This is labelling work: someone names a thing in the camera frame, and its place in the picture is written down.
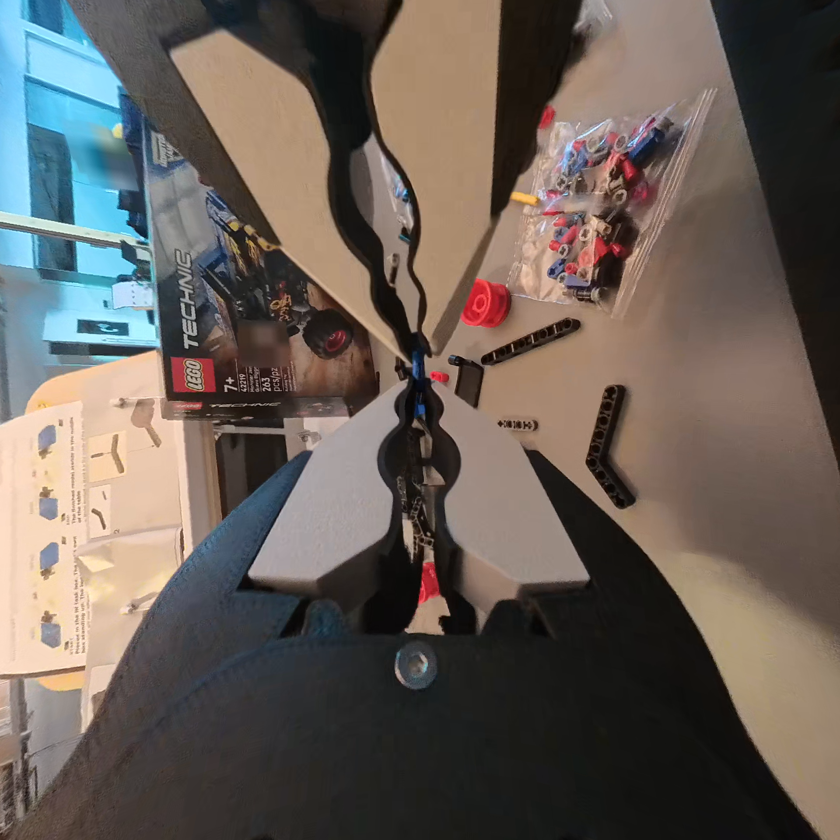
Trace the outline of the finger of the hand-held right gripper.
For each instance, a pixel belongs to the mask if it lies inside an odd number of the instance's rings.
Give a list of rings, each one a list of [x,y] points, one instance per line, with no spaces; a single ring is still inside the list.
[[[383,29],[174,29],[168,55],[279,247],[391,352],[428,341],[385,276],[354,197],[351,135],[378,129],[370,70]]]
[[[498,225],[500,29],[498,1],[398,2],[371,61],[379,137],[412,195],[409,270],[424,294],[417,326],[433,356],[456,331]]]

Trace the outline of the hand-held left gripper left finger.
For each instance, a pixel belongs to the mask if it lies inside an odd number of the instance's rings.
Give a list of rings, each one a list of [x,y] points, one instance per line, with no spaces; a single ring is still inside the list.
[[[403,536],[414,384],[377,397],[316,447],[248,570],[264,589],[335,602],[373,634],[399,634],[417,610],[421,564]]]

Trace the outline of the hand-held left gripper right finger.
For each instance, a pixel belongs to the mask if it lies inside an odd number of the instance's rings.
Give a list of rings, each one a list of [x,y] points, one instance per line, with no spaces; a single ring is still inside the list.
[[[427,418],[444,480],[435,507],[442,632],[474,634],[500,602],[587,586],[590,574],[519,441],[435,382]]]

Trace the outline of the clear bag of small pins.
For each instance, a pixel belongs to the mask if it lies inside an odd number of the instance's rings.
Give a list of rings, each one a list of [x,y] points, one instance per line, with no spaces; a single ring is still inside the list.
[[[624,317],[670,219],[717,90],[598,122],[554,119],[532,168],[507,287]]]

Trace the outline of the grey desk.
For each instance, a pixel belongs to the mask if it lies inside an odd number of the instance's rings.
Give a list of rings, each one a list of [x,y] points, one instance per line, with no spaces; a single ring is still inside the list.
[[[716,99],[627,314],[492,367],[479,409],[643,548],[704,636],[749,733],[822,838],[838,838],[838,470],[708,2],[606,2],[564,79],[563,121]],[[585,465],[604,389],[626,388],[618,510]]]

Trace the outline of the large black angled beam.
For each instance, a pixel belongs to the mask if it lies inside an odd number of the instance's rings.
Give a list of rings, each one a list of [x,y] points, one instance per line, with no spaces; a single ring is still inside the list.
[[[625,395],[624,385],[613,384],[604,389],[584,461],[598,486],[618,510],[626,510],[636,502],[634,493],[614,466],[611,455]]]

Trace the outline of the black panel piece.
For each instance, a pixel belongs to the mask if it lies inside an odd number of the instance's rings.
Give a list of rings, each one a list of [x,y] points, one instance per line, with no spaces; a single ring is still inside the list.
[[[460,355],[451,354],[448,363],[457,369],[455,394],[473,408],[480,402],[485,368],[482,364]]]

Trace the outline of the toy truck set box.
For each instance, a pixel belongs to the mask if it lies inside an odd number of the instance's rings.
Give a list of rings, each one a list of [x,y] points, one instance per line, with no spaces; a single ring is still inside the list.
[[[349,417],[380,392],[368,332],[143,126],[152,274],[174,417]]]

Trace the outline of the red wheel hub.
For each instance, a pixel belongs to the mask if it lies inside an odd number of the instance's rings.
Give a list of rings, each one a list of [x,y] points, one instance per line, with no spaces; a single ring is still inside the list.
[[[460,320],[469,327],[495,329],[507,319],[510,308],[511,294],[506,285],[476,278]]]

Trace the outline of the long black straight beam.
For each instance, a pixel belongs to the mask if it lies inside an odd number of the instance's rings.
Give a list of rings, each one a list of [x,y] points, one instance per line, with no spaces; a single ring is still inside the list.
[[[533,350],[541,349],[578,332],[581,321],[575,318],[564,318],[529,332],[518,339],[504,343],[501,346],[483,354],[480,358],[482,366],[495,366],[503,362],[512,361]]]

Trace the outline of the white book holder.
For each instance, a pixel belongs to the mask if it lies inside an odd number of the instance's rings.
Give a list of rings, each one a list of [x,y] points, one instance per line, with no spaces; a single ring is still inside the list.
[[[62,374],[25,408],[81,406],[87,529],[74,554],[90,608],[83,729],[154,599],[222,519],[211,427],[174,419],[160,368],[148,352]]]

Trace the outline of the open instruction booklet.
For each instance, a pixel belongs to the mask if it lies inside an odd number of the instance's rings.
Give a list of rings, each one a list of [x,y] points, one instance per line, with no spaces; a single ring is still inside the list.
[[[116,663],[183,561],[176,433],[150,398],[1,429],[1,669]]]

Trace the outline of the dark perforated mat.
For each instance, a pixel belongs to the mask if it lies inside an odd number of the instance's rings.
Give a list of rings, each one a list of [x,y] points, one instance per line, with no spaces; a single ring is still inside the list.
[[[712,1],[839,458],[839,2]]]

